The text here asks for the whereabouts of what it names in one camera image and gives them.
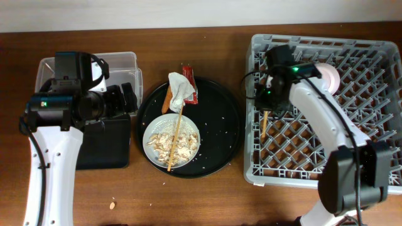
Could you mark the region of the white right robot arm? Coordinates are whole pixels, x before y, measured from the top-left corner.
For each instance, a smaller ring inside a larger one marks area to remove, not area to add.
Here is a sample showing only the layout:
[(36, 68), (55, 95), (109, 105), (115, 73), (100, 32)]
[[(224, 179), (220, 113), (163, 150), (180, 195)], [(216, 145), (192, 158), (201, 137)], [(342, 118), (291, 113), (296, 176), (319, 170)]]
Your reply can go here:
[(392, 157), (385, 141), (372, 141), (336, 103), (327, 83), (336, 70), (320, 64), (273, 65), (263, 71), (271, 109), (295, 106), (305, 117), (327, 163), (318, 181), (319, 201), (295, 225), (362, 225), (362, 212), (388, 197)]

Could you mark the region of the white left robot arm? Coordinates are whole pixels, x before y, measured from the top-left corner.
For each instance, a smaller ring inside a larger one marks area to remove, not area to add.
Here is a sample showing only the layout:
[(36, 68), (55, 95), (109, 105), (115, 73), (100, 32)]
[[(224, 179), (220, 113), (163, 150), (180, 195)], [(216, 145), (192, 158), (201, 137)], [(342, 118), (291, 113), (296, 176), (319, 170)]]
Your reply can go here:
[(127, 166), (136, 110), (129, 82), (99, 90), (92, 82), (42, 85), (19, 120), (31, 148), (25, 225), (73, 224), (76, 170)]

